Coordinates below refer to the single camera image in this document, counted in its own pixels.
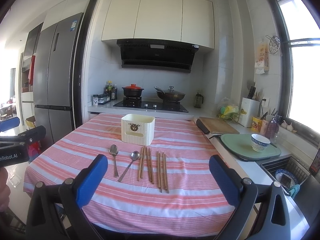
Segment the person's left hand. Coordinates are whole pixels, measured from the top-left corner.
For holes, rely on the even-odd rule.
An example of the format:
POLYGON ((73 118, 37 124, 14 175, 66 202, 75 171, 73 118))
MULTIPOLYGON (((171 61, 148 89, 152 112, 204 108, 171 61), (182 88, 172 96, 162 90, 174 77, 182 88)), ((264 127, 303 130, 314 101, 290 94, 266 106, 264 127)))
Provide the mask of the person's left hand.
POLYGON ((10 188, 7 185, 8 172, 4 167, 0 171, 0 212, 3 212, 9 205, 10 188))

